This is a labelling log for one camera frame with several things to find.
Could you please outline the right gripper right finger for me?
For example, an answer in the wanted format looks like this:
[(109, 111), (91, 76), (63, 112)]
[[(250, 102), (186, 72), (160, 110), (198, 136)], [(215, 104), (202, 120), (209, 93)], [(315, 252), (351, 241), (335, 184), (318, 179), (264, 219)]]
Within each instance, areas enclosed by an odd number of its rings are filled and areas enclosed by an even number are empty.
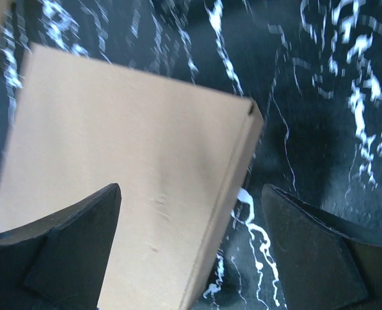
[(270, 184), (261, 205), (288, 309), (382, 309), (382, 231)]

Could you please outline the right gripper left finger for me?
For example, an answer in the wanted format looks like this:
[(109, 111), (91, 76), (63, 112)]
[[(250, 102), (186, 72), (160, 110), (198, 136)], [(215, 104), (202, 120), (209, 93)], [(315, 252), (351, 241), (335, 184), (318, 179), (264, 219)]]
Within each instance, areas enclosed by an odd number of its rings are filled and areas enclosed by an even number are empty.
[(97, 309), (122, 194), (111, 183), (0, 233), (0, 310)]

